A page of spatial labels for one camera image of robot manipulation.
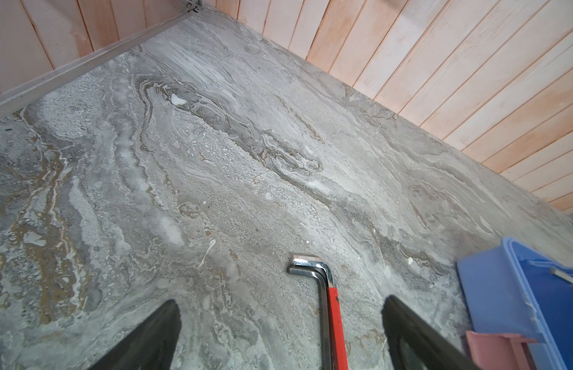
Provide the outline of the red screwdriver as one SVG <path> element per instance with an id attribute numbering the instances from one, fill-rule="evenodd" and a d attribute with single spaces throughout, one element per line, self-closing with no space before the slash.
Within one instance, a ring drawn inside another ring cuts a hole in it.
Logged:
<path id="1" fill-rule="evenodd" d="M 343 333 L 343 322 L 340 311 L 339 294 L 334 280 L 334 275 L 328 263 L 316 255 L 293 254 L 289 262 L 289 266 L 290 265 L 311 268 L 317 272 L 320 272 L 325 278 L 328 297 L 331 355 L 333 361 L 332 369 L 348 369 L 349 365 L 346 354 L 345 337 Z"/>

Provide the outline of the blue tool box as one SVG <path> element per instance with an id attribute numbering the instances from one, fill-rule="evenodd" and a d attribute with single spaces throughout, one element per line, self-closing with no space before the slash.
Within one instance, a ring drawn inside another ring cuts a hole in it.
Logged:
<path id="1" fill-rule="evenodd" d="M 457 269 L 471 331 L 535 339 L 536 369 L 573 369 L 573 268 L 506 237 Z"/>

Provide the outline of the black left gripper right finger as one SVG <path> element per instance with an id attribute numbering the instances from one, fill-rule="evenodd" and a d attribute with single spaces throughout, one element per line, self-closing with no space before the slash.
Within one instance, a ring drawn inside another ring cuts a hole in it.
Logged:
<path id="1" fill-rule="evenodd" d="M 395 369 L 476 369 L 477 365 L 398 297 L 386 298 L 383 328 Z"/>

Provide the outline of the black hex key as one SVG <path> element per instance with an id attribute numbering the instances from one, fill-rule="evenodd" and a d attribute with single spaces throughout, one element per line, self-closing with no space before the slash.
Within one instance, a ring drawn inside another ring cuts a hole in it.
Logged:
<path id="1" fill-rule="evenodd" d="M 320 272 L 311 268 L 290 265 L 287 268 L 289 274 L 309 277 L 317 282 L 320 306 L 320 348 L 322 369 L 331 370 L 333 361 L 331 355 L 330 331 L 329 331 L 329 311 L 326 280 Z"/>

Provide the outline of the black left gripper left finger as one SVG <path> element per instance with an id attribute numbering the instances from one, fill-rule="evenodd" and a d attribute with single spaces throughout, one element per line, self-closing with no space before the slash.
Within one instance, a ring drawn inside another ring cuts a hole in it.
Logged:
<path id="1" fill-rule="evenodd" d="M 91 368 L 170 369 L 181 328 L 179 307 L 169 299 Z"/>

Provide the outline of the pink tool box latch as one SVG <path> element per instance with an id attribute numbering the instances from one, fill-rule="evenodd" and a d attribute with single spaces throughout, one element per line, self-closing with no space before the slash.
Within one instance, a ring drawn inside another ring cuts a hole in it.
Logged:
<path id="1" fill-rule="evenodd" d="M 536 369 L 528 339 L 519 334 L 482 334 L 466 332 L 472 361 L 480 369 Z"/>

